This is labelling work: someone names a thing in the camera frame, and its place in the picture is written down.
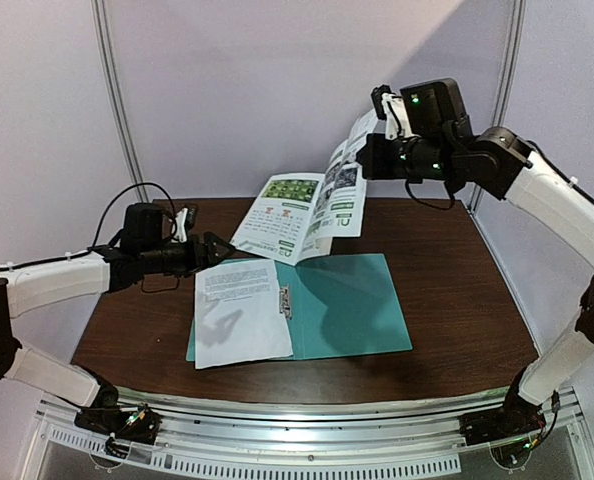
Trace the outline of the white printed paper sheet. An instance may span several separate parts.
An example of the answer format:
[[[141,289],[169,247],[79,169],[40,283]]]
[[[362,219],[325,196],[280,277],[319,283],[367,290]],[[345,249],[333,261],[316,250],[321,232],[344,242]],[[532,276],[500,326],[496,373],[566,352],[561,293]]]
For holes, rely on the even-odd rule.
[[[222,263],[195,276],[195,368],[293,355],[272,260]]]

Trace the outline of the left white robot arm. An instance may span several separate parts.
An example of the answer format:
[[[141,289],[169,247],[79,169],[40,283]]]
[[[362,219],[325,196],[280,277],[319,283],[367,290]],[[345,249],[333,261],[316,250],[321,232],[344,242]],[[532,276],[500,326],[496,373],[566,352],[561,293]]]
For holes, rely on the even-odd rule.
[[[107,244],[0,266],[0,380],[30,385],[86,409],[103,433],[118,433],[126,415],[116,405],[116,388],[93,372],[22,344],[13,335],[12,321],[65,300],[125,290],[149,275],[181,279],[219,265],[235,248],[212,232],[191,234],[196,212],[194,205],[170,213],[161,205],[135,203]]]

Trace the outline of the colourful printed leaflet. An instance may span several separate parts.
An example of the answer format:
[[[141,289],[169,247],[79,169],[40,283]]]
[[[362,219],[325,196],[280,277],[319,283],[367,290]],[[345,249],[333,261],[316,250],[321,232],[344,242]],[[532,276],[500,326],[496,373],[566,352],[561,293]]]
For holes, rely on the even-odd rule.
[[[358,118],[322,173],[271,176],[231,243],[242,252],[295,266],[328,255],[335,238],[359,237],[367,180],[356,156],[376,125],[373,112]]]

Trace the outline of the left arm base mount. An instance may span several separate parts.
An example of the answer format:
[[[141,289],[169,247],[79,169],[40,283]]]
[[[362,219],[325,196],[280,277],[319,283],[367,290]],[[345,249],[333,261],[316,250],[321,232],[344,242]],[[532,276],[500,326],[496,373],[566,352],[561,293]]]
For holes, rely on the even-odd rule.
[[[119,459],[128,457],[133,443],[154,445],[162,416],[147,403],[121,404],[118,392],[101,390],[89,407],[80,407],[74,424],[84,430],[106,436],[103,451]]]

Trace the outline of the chrome folder clip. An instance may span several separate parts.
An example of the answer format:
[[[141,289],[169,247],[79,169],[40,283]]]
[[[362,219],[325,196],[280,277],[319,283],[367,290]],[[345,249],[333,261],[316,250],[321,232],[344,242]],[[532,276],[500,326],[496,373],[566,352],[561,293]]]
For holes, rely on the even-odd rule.
[[[289,285],[279,288],[279,312],[287,321],[293,317],[292,292]]]

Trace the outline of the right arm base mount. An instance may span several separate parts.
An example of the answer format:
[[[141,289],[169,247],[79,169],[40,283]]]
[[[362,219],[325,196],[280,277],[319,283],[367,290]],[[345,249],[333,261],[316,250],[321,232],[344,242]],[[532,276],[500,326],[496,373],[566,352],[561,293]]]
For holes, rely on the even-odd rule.
[[[542,405],[534,405],[523,399],[517,389],[509,389],[501,406],[461,415],[459,433],[465,438],[466,444],[471,446],[538,430],[536,438],[528,440],[522,446],[524,450],[532,450],[554,429],[561,407],[557,391],[553,391],[550,396],[550,407],[553,419],[548,426]]]

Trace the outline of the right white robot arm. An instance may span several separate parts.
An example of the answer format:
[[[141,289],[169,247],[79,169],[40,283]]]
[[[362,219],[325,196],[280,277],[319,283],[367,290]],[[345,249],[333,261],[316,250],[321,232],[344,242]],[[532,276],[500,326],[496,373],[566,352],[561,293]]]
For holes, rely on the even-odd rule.
[[[547,227],[594,271],[594,199],[566,177],[533,143],[505,127],[472,131],[458,84],[451,78],[393,92],[374,88],[371,100],[385,124],[370,133],[357,155],[368,180],[401,180],[406,189],[426,180],[443,183],[448,198],[473,183]],[[494,415],[494,427],[514,436],[533,409],[594,354],[594,275],[577,317],[549,350],[513,382]]]

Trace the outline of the teal file folder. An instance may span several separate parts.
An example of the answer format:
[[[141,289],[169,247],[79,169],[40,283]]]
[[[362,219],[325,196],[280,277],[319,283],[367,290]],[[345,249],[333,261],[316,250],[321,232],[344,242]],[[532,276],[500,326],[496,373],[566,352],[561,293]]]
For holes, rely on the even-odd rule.
[[[289,285],[287,321],[293,355],[313,360],[412,350],[397,291],[382,254],[331,255],[295,267],[274,262],[279,288]],[[194,364],[193,323],[186,352]]]

